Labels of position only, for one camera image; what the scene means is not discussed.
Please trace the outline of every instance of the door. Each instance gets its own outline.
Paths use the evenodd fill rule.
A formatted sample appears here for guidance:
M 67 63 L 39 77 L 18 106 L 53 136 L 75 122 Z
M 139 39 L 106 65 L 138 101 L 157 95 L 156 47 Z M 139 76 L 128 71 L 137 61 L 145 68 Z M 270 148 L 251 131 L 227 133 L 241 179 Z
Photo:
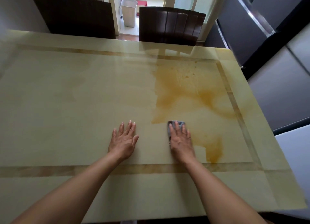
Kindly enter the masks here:
M 164 7 L 193 10 L 206 14 L 198 41 L 205 41 L 211 27 L 218 18 L 224 0 L 164 0 Z

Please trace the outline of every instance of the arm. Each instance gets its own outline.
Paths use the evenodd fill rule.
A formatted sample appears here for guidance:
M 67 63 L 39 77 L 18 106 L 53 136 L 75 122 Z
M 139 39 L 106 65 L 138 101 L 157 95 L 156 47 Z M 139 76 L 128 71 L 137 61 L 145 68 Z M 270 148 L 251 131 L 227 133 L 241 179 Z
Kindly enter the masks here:
M 213 224 L 219 223 L 257 223 L 265 220 L 235 192 L 208 171 L 195 157 L 189 130 L 171 131 L 170 148 L 174 157 L 181 162 L 193 179 L 206 214 Z
M 135 123 L 124 122 L 118 133 L 113 130 L 108 153 L 85 171 L 69 179 L 48 193 L 16 218 L 19 223 L 81 223 L 103 182 L 118 164 L 131 156 L 138 135 L 134 136 Z

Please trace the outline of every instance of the red object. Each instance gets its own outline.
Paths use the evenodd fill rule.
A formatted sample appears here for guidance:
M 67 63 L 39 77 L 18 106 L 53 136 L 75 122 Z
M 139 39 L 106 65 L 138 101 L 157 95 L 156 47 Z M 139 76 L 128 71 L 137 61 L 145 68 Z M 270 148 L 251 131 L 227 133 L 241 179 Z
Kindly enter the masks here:
M 147 7 L 148 6 L 148 2 L 146 0 L 137 0 L 138 4 L 137 4 L 137 16 L 140 15 L 140 7 Z

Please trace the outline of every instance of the person's left hand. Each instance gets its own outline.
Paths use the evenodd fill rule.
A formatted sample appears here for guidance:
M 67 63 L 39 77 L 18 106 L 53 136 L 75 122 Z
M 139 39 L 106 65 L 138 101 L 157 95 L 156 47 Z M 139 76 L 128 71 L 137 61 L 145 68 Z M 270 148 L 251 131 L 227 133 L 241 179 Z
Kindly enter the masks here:
M 139 138 L 134 135 L 136 124 L 130 120 L 124 131 L 124 122 L 119 126 L 118 133 L 113 130 L 111 142 L 108 148 L 108 153 L 115 153 L 121 161 L 128 159 L 134 152 L 135 144 Z

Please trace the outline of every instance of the floor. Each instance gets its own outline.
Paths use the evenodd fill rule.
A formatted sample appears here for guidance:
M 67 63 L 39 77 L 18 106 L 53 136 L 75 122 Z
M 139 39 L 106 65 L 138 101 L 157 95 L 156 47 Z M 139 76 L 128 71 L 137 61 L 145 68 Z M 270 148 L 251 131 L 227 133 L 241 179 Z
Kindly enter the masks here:
M 164 1 L 163 0 L 146 0 L 148 2 L 148 7 L 150 6 L 163 6 Z M 134 36 L 138 36 L 139 35 L 139 17 L 136 17 L 136 25 L 135 27 L 128 27 L 124 25 L 124 21 L 123 19 L 121 19 L 121 34 L 128 34 L 128 35 L 134 35 Z

